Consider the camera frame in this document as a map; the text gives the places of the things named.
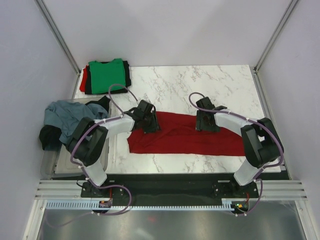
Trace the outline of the dark red t shirt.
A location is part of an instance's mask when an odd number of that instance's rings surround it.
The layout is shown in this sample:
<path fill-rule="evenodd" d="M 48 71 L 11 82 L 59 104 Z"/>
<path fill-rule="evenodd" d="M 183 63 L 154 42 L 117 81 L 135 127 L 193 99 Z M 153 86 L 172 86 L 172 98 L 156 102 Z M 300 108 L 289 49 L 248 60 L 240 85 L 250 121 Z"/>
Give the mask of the dark red t shirt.
<path fill-rule="evenodd" d="M 241 136 L 221 128 L 219 132 L 197 131 L 196 117 L 158 111 L 160 130 L 144 133 L 135 130 L 127 138 L 129 152 L 134 154 L 197 154 L 243 157 Z"/>

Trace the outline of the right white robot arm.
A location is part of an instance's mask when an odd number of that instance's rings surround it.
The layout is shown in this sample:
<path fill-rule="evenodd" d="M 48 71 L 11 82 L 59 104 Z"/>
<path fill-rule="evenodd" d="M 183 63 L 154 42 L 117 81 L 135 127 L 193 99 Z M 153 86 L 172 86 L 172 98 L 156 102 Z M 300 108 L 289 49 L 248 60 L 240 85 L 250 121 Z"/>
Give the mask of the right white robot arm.
<path fill-rule="evenodd" d="M 284 147 L 273 125 L 267 118 L 253 120 L 232 112 L 225 106 L 216 107 L 203 96 L 194 105 L 197 131 L 220 132 L 222 128 L 242 139 L 245 160 L 233 174 L 229 191 L 235 197 L 242 196 L 251 184 L 269 166 L 269 163 L 284 160 Z"/>

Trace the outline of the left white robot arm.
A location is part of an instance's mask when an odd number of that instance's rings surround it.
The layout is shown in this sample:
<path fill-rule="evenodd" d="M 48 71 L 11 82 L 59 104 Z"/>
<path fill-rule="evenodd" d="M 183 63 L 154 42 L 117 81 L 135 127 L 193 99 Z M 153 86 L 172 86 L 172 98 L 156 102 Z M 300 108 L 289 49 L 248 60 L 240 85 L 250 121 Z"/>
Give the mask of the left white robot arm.
<path fill-rule="evenodd" d="M 99 197 L 106 196 L 110 191 L 110 185 L 106 182 L 107 174 L 99 160 L 106 140 L 136 130 L 142 130 L 144 134 L 161 130 L 156 107 L 145 100 L 115 117 L 95 120 L 82 118 L 67 141 L 65 148 L 70 153 L 71 163 L 82 170 L 92 184 L 92 191 Z"/>

